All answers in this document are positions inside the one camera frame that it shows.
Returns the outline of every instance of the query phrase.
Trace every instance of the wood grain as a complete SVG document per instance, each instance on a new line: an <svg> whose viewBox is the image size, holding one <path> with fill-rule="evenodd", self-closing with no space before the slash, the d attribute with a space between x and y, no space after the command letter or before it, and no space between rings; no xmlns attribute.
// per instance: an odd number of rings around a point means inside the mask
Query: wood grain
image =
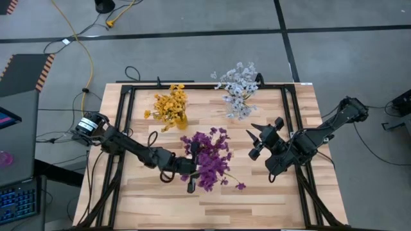
<svg viewBox="0 0 411 231"><path fill-rule="evenodd" d="M115 121L121 84L107 84L100 112ZM297 97L304 127L314 127L321 123L320 112L312 85L296 84ZM226 119L226 106L219 90L186 90L188 94L187 115L189 126L180 131L172 128L160 133L156 146L162 146L177 155L184 155L179 138L192 136L195 132L208 132L210 127L227 129L231 136L229 146L234 150L230 162L231 174L245 182L247 188L238 191L231 180L228 185L216 185L206 193L197 187L194 194L187 194L187 185L179 177L170 184L159 179L158 169L148 169L137 157L127 153L118 203L115 228L303 228L304 222L297 189L295 171L291 167L279 175L273 184L268 182L268 171L264 161L270 156L267 150L261 152L257 161L248 157L252 143L245 129L258 134L250 123L273 123L277 117L284 118L283 101L279 90L259 90L249 101L258 107L244 120ZM148 134L159 131L163 125L153 119L144 119L144 111L151 110L155 93L167 94L168 90L138 90L136 92L131 128L133 139L146 144ZM294 131L297 130L291 97L288 96L292 110ZM124 107L125 117L127 103ZM279 132L288 140L286 126ZM327 146L320 151L330 156ZM89 165L92 166L100 153L92 148ZM346 223L344 206L333 166L328 160L316 155L312 160L313 172L319 196L328 209L341 222ZM101 194L107 155L102 155L96 167L91 204L94 205ZM89 199L87 177L84 178L74 223L84 213ZM107 224L109 213L105 210L103 224Z"/></svg>

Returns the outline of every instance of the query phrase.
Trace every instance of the monitor screen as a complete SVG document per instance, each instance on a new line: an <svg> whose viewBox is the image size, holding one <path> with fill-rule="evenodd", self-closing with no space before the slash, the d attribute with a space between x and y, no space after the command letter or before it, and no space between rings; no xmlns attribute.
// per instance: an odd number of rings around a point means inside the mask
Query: monitor screen
<svg viewBox="0 0 411 231"><path fill-rule="evenodd" d="M20 123L21 118L6 109L0 107L0 129Z"/></svg>

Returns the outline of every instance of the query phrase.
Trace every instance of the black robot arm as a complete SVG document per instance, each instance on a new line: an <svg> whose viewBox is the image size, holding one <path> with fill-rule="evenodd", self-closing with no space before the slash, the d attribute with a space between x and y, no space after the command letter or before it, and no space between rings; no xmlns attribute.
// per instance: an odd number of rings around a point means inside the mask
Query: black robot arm
<svg viewBox="0 0 411 231"><path fill-rule="evenodd" d="M148 145L144 146L111 126L109 119L100 113L85 114L75 130L73 130L73 133L89 144L101 146L102 151L111 155L122 155L125 150L131 152L146 167L152 169L158 167L161 171L160 179L164 183L171 182L174 179L175 173L190 175L197 169L196 155L199 145L194 144L191 146L193 158L176 157L175 153L162 147L152 147L152 144L157 139L157 132L150 134ZM150 139L153 135L155 137L150 144ZM168 176L164 172L171 172L172 174ZM188 184L188 192L193 193L194 190L195 181L191 179Z"/></svg>
<svg viewBox="0 0 411 231"><path fill-rule="evenodd" d="M253 139L254 149L250 151L251 159L256 160L259 152L267 148L271 152L271 157L265 161L265 166L270 174L277 176L286 171L292 164L305 164L317 153L317 148L329 140L334 135L333 132L346 123L364 121L368 117L368 108L356 98L346 97L337 107L336 114L322 123L317 128L306 128L295 132L292 138L285 142L278 136L284 121L280 117L275 120L275 125L260 126L252 124L253 127L261 131L259 137L261 141L247 130Z"/></svg>

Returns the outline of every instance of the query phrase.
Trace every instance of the yellow cable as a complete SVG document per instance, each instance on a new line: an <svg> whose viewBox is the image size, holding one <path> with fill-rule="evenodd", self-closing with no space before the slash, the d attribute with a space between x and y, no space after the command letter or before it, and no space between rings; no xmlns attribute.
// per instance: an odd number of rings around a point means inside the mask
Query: yellow cable
<svg viewBox="0 0 411 231"><path fill-rule="evenodd" d="M107 21L107 22L105 22L105 24L107 24L107 26L110 27L110 28L113 27L114 23L117 21L117 19L119 19L120 16L122 16L124 14L124 12L126 12L128 9L130 9L133 6L133 4L135 3L135 1L136 0L133 0L127 8L125 8L121 13L119 13L119 15L117 15L117 17L115 19Z"/></svg>
<svg viewBox="0 0 411 231"><path fill-rule="evenodd" d="M92 58L91 58L90 52L89 52L89 50L78 40L77 33L75 32L75 30L74 30L73 26L71 25L69 19L67 19L67 17L64 15L64 13L60 10L60 8L57 6L56 2L54 2L54 0L51 0L51 2L52 2L53 5L56 7L56 9L60 12L60 14L64 17L64 19L66 20L66 22L67 22L68 25L70 26L71 30L73 31L73 35L74 35L76 41L85 49L85 51L87 52L87 55L89 56L90 67L91 67L91 70L90 70L90 78L89 78L89 81L87 82L87 85L85 86L85 88L88 89L88 88L89 88L89 85L90 85L90 82L91 82L91 80L92 80L92 77L93 77L93 73L94 73L94 64L93 64L93 62L92 62ZM82 115L83 115L83 116L84 116L84 100L85 100L85 93L83 93L82 107L81 107Z"/></svg>

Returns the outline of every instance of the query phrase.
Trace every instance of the orange and black striped tape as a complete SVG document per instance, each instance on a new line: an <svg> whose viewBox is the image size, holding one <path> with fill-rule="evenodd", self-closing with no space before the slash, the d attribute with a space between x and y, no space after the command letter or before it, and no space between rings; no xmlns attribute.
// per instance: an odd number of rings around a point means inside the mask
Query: orange and black striped tape
<svg viewBox="0 0 411 231"><path fill-rule="evenodd" d="M19 2L18 0L12 0L10 2L10 5L7 8L7 14L8 15L11 15L13 13L13 11L15 10L15 7L17 6L18 2Z"/></svg>
<svg viewBox="0 0 411 231"><path fill-rule="evenodd" d="M47 57L46 64L44 64L43 71L41 72L39 80L37 81L37 84L36 84L36 89L39 92L41 92L41 90L43 89L44 83L46 82L46 79L47 79L47 75L49 74L51 65L53 64L54 57L56 57L56 55L54 54L51 54Z"/></svg>
<svg viewBox="0 0 411 231"><path fill-rule="evenodd" d="M10 63L12 62L13 57L14 57L14 55L12 55L12 56L10 57L10 59L9 59L8 62L7 62L6 67L4 68L4 71L0 74L0 81L1 81L1 79L3 78L4 74L6 73L8 66L9 66Z"/></svg>

